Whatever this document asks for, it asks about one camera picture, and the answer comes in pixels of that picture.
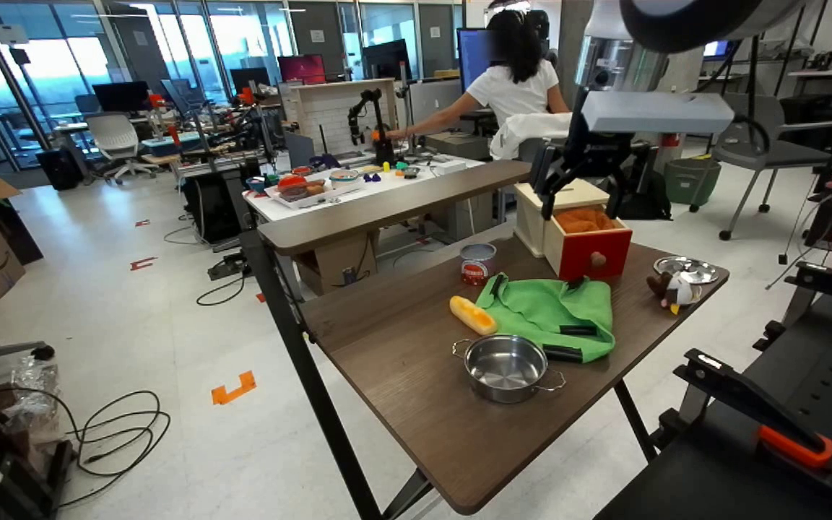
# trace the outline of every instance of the plastic bottle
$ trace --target plastic bottle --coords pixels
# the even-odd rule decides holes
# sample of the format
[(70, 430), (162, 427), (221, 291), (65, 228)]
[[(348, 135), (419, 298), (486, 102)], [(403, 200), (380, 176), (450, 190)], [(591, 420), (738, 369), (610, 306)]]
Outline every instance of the plastic bottle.
[(58, 394), (58, 355), (51, 347), (34, 347), (29, 355), (21, 355), (15, 369), (12, 369), (12, 385), (29, 386), (29, 391), (44, 391), (44, 394), (29, 394), (26, 405), (34, 415), (54, 420), (58, 401), (51, 399)]

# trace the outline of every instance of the plate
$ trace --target plate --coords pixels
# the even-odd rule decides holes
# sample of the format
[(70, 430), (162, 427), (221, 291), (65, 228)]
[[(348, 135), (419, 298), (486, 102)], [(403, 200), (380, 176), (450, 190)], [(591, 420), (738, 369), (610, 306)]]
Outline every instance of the plate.
[(694, 284), (694, 287), (705, 287), (705, 284), (715, 284), (723, 281), (723, 268), (718, 265), (710, 265), (710, 262), (702, 262), (702, 261), (694, 261), (694, 258), (659, 258), (652, 262), (652, 271), (656, 275), (682, 275), (685, 284)]

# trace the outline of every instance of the gray floor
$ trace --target gray floor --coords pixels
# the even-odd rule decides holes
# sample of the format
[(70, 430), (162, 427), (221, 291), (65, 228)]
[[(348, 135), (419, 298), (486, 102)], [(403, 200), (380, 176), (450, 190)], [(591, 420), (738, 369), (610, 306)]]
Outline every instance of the gray floor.
[[(747, 170), (725, 170), (699, 215), (676, 207), (673, 223), (629, 223), (634, 243), (730, 268), (730, 284), (629, 373), (649, 427), (682, 399), (685, 386), (671, 369), (685, 349), (702, 347), (736, 369), (746, 366), (764, 321), (779, 319), (792, 294), (792, 287), (769, 284), (782, 271), (776, 255), (812, 176), (782, 170), (773, 212), (751, 207), (734, 241), (718, 243), (715, 230), (746, 181)], [(62, 194), (29, 187), (15, 200), (45, 258), (0, 300), (0, 337), (54, 345), (60, 394), (78, 415), (139, 386), (155, 391), (172, 415), (172, 430), (146, 462), (60, 518), (354, 518), (256, 287), (244, 287), (224, 306), (192, 303), (217, 287), (204, 268), (220, 258), (197, 246), (181, 202), (169, 176), (133, 178), (125, 187), (93, 181)], [(130, 271), (130, 262), (143, 258), (152, 258), (152, 265)], [(373, 490), (386, 503), (413, 464), (322, 355), (315, 359)], [(210, 391), (234, 386), (243, 369), (253, 373), (256, 391), (217, 407)], [(623, 414), (614, 395), (607, 395), (476, 518), (591, 518), (642, 467)], [(65, 498), (94, 486), (73, 475)], [(406, 518), (455, 514), (428, 493)]]

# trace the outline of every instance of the cup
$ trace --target cup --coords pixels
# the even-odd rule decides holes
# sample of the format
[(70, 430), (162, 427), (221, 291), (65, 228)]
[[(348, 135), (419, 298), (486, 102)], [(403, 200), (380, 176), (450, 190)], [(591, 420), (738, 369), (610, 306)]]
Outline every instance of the cup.
[(496, 258), (496, 246), (490, 243), (467, 243), (463, 246), (463, 278), (470, 287), (478, 287), (490, 278), (490, 265)]

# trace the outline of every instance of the metal bowl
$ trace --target metal bowl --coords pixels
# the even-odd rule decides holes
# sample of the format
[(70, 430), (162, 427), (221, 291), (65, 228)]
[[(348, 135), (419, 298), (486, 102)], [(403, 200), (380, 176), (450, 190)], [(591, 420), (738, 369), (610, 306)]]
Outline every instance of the metal bowl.
[(656, 275), (682, 275), (685, 284), (694, 284), (694, 287), (707, 287), (707, 284), (715, 284), (723, 278), (723, 268), (710, 265), (710, 262), (702, 262), (702, 261), (694, 261), (694, 258), (659, 258), (652, 262), (652, 271)]
[(499, 405), (533, 395), (549, 369), (546, 353), (517, 336), (478, 337), (464, 349), (464, 369), (476, 395)]

